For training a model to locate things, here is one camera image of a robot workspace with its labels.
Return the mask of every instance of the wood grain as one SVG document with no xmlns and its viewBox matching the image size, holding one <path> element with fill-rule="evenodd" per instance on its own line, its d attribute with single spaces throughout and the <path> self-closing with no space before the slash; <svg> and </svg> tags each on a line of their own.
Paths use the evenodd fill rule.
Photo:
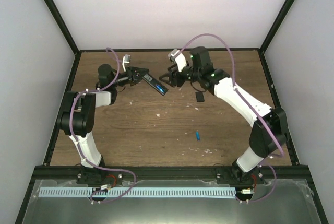
<svg viewBox="0 0 334 224">
<path fill-rule="evenodd" d="M 133 52 L 131 65 L 150 69 L 158 78 L 171 63 L 167 52 Z M 272 99 L 256 51 L 233 52 L 236 82 L 254 97 L 271 106 Z M 231 73 L 226 51 L 210 52 L 215 68 Z M 116 64 L 106 53 L 83 53 L 74 91 L 93 89 L 101 64 Z M 186 83 L 181 89 L 168 87 L 163 97 L 142 81 L 127 86 L 114 105 L 96 109 L 93 136 L 110 166 L 211 166 L 230 165 L 248 147 L 251 128 L 227 103 L 204 94 L 197 103 L 195 90 Z M 199 132 L 201 141 L 196 140 Z M 286 147 L 283 159 L 272 164 L 291 164 Z M 51 165 L 72 166 L 80 162 L 72 141 L 61 131 Z"/>
</svg>

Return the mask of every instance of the white wall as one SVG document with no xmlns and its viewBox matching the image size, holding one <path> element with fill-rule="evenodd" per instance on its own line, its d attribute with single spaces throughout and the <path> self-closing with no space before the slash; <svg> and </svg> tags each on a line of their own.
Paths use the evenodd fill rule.
<svg viewBox="0 0 334 224">
<path fill-rule="evenodd" d="M 334 223 L 334 2 L 296 0 L 266 52 L 301 163 Z"/>
<path fill-rule="evenodd" d="M 173 48 L 211 32 L 257 48 L 284 0 L 54 0 L 79 49 Z M 212 39 L 206 47 L 222 47 Z"/>
<path fill-rule="evenodd" d="M 74 60 L 43 0 L 0 0 L 0 223 L 43 162 Z"/>
</svg>

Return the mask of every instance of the wooden table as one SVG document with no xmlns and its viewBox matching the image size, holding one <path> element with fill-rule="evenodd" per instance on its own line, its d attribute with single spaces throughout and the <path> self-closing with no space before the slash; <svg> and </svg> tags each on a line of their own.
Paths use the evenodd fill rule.
<svg viewBox="0 0 334 224">
<path fill-rule="evenodd" d="M 171 65 L 168 52 L 133 52 L 131 66 L 150 69 L 155 78 Z M 273 106 L 264 72 L 256 51 L 234 51 L 236 82 L 255 98 Z M 210 52 L 215 68 L 231 73 L 226 51 Z M 116 62 L 105 53 L 83 53 L 73 91 L 93 89 L 98 67 Z M 93 136 L 99 152 L 109 166 L 212 166 L 230 165 L 248 147 L 251 128 L 227 103 L 204 94 L 198 103 L 195 90 L 187 82 L 182 88 L 169 88 L 163 97 L 142 81 L 126 86 L 114 105 L 96 109 Z M 290 163 L 286 156 L 271 164 Z M 80 163 L 73 142 L 60 131 L 51 165 Z"/>
</svg>

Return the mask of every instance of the perforated metal strip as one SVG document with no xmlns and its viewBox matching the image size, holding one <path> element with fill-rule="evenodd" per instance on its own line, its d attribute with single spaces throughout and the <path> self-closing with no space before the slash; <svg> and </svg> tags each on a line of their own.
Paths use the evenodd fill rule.
<svg viewBox="0 0 334 224">
<path fill-rule="evenodd" d="M 98 192 L 94 197 L 117 197 L 127 188 L 115 187 Z M 92 187 L 41 187 L 39 197 L 89 197 Z M 128 198 L 234 198 L 233 187 L 135 187 L 123 197 Z"/>
</svg>

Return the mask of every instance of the black frame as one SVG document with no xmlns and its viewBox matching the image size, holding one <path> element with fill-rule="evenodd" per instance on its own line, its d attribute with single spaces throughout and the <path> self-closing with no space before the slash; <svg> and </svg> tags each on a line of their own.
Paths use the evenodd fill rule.
<svg viewBox="0 0 334 224">
<path fill-rule="evenodd" d="M 73 37 L 71 36 L 62 16 L 60 15 L 55 3 L 53 0 L 44 0 L 46 5 L 48 6 L 52 16 L 54 17 L 55 21 L 57 22 L 61 32 L 63 33 L 66 41 L 68 42 L 69 46 L 71 47 L 75 59 L 73 62 L 73 66 L 69 75 L 69 79 L 65 88 L 65 92 L 70 91 L 74 82 L 75 74 L 79 65 L 79 61 L 81 58 L 82 52 L 101 52 L 105 50 L 79 50 L 74 42 Z M 280 25 L 282 24 L 286 14 L 288 13 L 290 7 L 292 6 L 294 0 L 285 0 L 280 12 L 278 13 L 273 25 L 271 26 L 262 46 L 260 48 L 234 48 L 232 50 L 235 51 L 249 51 L 255 50 L 258 52 L 265 77 L 267 80 L 268 88 L 273 99 L 273 103 L 275 107 L 280 106 L 280 101 L 273 84 L 271 74 L 266 62 L 265 58 L 265 51 L 267 50 L 270 42 L 273 40 L 276 32 L 278 31 Z M 142 51 L 171 51 L 172 49 L 118 49 L 117 52 L 142 52 Z M 224 51 L 225 48 L 219 49 L 209 49 L 210 51 Z M 28 202 L 32 193 L 32 189 L 34 186 L 35 180 L 41 179 L 52 179 L 52 180 L 76 180 L 78 179 L 78 174 L 80 173 L 80 167 L 71 167 L 71 166 L 50 166 L 50 162 L 52 159 L 52 154 L 56 145 L 56 141 L 58 138 L 59 128 L 57 125 L 54 125 L 52 136 L 49 142 L 49 146 L 47 148 L 47 152 L 44 158 L 43 165 L 36 166 L 35 170 L 32 174 L 30 183 L 28 185 L 27 192 L 23 199 L 23 203 L 21 209 L 19 211 L 16 224 L 22 223 L 23 218 L 28 206 Z M 288 152 L 290 156 L 290 160 L 292 166 L 275 166 L 274 169 L 277 173 L 278 178 L 282 179 L 306 179 L 308 186 L 313 191 L 313 200 L 316 204 L 318 214 L 320 216 L 322 223 L 328 223 L 326 218 L 324 209 L 320 202 L 317 190 L 315 188 L 312 176 L 308 169 L 308 166 L 300 165 L 293 141 L 290 139 L 287 142 Z M 182 179 L 202 179 L 202 180 L 215 180 L 220 184 L 230 184 L 231 186 L 237 186 L 239 184 L 233 185 L 233 182 L 228 179 L 224 178 L 217 178 L 217 174 L 221 173 L 222 169 L 228 167 L 122 167 L 123 169 L 129 169 L 136 173 L 140 180 L 143 179 L 175 179 L 175 180 L 182 180 Z M 273 175 L 269 168 L 262 167 L 261 173 L 263 174 L 263 179 L 272 179 Z M 131 179 L 130 175 L 124 174 L 123 178 Z"/>
</svg>

